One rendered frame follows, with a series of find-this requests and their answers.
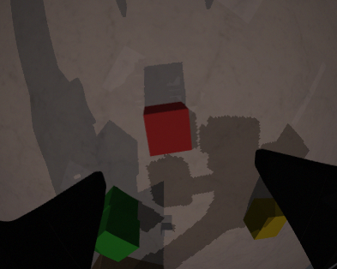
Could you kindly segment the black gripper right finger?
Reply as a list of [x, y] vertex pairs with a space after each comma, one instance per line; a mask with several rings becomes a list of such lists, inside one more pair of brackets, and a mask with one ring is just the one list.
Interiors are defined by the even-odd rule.
[[258, 149], [255, 168], [313, 269], [337, 263], [337, 165]]

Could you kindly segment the green block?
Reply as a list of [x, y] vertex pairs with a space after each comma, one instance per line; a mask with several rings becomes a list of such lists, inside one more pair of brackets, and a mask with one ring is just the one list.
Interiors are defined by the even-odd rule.
[[102, 213], [93, 251], [119, 262], [140, 245], [140, 221], [112, 204]]
[[116, 186], [113, 186], [109, 192], [106, 193], [103, 212], [109, 209], [111, 204], [117, 207], [117, 209], [130, 214], [131, 217], [137, 220], [138, 200], [134, 200], [133, 197], [123, 192], [123, 190], [117, 188]]

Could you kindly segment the red block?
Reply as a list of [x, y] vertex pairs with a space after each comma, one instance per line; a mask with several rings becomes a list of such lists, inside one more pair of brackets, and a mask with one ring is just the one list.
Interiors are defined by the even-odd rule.
[[144, 106], [143, 117], [150, 156], [192, 151], [189, 110], [182, 101]]

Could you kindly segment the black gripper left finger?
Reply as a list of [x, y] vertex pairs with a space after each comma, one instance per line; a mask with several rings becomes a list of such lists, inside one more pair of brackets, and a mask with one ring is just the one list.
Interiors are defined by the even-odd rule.
[[90, 173], [12, 221], [0, 221], [0, 260], [14, 269], [90, 269], [106, 185]]

